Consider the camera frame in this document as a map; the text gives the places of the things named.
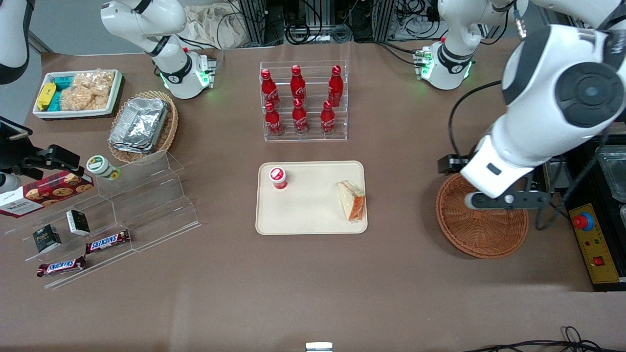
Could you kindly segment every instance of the yellow package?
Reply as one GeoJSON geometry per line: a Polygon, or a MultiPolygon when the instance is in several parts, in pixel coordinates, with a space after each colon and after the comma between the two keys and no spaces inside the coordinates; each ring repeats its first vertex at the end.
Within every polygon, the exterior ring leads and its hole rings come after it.
{"type": "Polygon", "coordinates": [[[37,98],[37,107],[40,111],[45,111],[50,106],[52,97],[56,92],[56,85],[54,83],[46,83],[37,98]]]}

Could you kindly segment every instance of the clear acrylic display stand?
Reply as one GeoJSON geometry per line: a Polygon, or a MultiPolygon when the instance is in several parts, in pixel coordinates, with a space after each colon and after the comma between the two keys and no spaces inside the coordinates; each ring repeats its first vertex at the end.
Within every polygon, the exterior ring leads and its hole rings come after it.
{"type": "Polygon", "coordinates": [[[263,134],[266,142],[296,142],[296,141],[324,141],[324,140],[347,140],[348,139],[348,62],[346,60],[325,61],[273,61],[261,62],[259,70],[259,92],[261,98],[261,118],[263,122],[263,134]],[[294,109],[294,99],[291,95],[291,66],[300,65],[302,77],[307,84],[307,120],[309,132],[300,136],[296,134],[294,119],[291,113],[294,109]],[[331,69],[334,65],[341,66],[341,77],[344,80],[344,93],[341,96],[341,104],[333,108],[335,112],[335,134],[325,137],[322,134],[320,114],[324,107],[324,101],[328,99],[328,81],[331,78],[331,69]],[[285,133],[280,137],[269,135],[265,125],[265,100],[260,85],[263,83],[260,71],[270,70],[272,79],[276,82],[280,106],[275,109],[280,114],[285,133]]]}
{"type": "Polygon", "coordinates": [[[33,265],[33,276],[42,263],[76,259],[85,254],[85,244],[119,231],[130,231],[130,242],[86,256],[86,269],[42,277],[45,288],[57,288],[103,266],[155,246],[200,226],[195,208],[183,193],[179,173],[182,165],[168,152],[158,152],[120,167],[118,180],[94,178],[95,189],[64,200],[52,207],[13,219],[8,234],[24,236],[26,262],[33,265]],[[91,234],[78,236],[69,231],[68,210],[85,213],[91,234]],[[61,245],[44,254],[37,252],[33,232],[51,224],[61,237],[61,245]]]}

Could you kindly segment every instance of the teal package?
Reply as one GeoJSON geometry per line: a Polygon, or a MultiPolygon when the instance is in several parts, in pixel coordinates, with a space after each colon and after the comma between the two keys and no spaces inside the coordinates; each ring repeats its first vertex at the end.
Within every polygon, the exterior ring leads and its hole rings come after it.
{"type": "Polygon", "coordinates": [[[61,111],[61,92],[57,91],[52,96],[48,111],[61,111]]]}
{"type": "Polygon", "coordinates": [[[69,86],[71,86],[71,84],[72,84],[72,80],[73,79],[74,79],[74,77],[72,77],[72,76],[56,77],[54,79],[54,83],[56,85],[56,89],[57,90],[64,90],[65,88],[69,88],[69,86]]]}

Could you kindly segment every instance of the coca-cola bottle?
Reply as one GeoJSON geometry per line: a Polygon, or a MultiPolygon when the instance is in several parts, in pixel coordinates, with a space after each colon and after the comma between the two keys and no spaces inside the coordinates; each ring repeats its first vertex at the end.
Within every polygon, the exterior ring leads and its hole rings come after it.
{"type": "Polygon", "coordinates": [[[295,132],[301,136],[307,134],[309,123],[307,122],[307,112],[302,107],[302,99],[294,99],[294,111],[291,116],[294,118],[295,132]]]}
{"type": "Polygon", "coordinates": [[[263,92],[263,98],[265,102],[271,101],[274,103],[274,107],[277,108],[280,106],[280,98],[278,97],[278,88],[276,88],[276,83],[272,79],[272,75],[270,74],[270,70],[262,69],[261,70],[261,78],[263,79],[263,83],[261,84],[261,91],[263,92]]]}
{"type": "Polygon", "coordinates": [[[285,133],[280,124],[280,115],[274,111],[274,103],[271,101],[265,103],[265,124],[269,135],[280,137],[285,133]]]}
{"type": "Polygon", "coordinates": [[[344,80],[341,78],[341,66],[332,67],[332,76],[328,81],[328,100],[333,107],[338,107],[341,103],[341,95],[344,93],[344,80]]]}
{"type": "Polygon", "coordinates": [[[320,115],[322,120],[322,133],[325,137],[335,134],[335,112],[332,111],[332,103],[330,100],[324,102],[324,109],[320,115]]]}
{"type": "Polygon", "coordinates": [[[294,96],[294,99],[302,99],[302,106],[307,106],[307,85],[300,72],[300,66],[291,66],[291,95],[294,96]]]}

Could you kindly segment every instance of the round wicker basket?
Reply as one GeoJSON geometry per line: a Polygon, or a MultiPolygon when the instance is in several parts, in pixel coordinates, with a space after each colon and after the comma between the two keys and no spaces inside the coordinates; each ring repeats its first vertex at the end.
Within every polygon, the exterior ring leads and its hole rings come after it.
{"type": "Polygon", "coordinates": [[[439,189],[437,221],[446,237],[461,251],[478,258],[506,257],[521,247],[528,233],[526,210],[473,210],[465,196],[476,189],[456,174],[439,189]]]}
{"type": "MultiPolygon", "coordinates": [[[[163,124],[163,129],[161,130],[161,135],[159,136],[158,142],[156,144],[155,152],[168,150],[171,147],[172,142],[174,141],[176,129],[178,128],[178,112],[172,99],[167,94],[164,94],[160,91],[146,91],[135,95],[133,98],[159,98],[163,101],[166,101],[170,105],[170,110],[168,111],[166,117],[167,120],[165,121],[165,124],[163,124]]],[[[124,105],[122,105],[122,107],[118,110],[117,114],[115,115],[115,119],[113,120],[113,126],[111,126],[111,131],[113,131],[115,125],[117,125],[118,120],[120,119],[121,112],[124,110],[126,104],[128,104],[129,101],[130,99],[127,100],[126,103],[124,103],[124,105]]],[[[111,154],[113,154],[113,156],[117,160],[126,163],[137,161],[148,155],[140,153],[122,152],[121,150],[113,148],[110,144],[109,149],[111,150],[111,154]]]]}

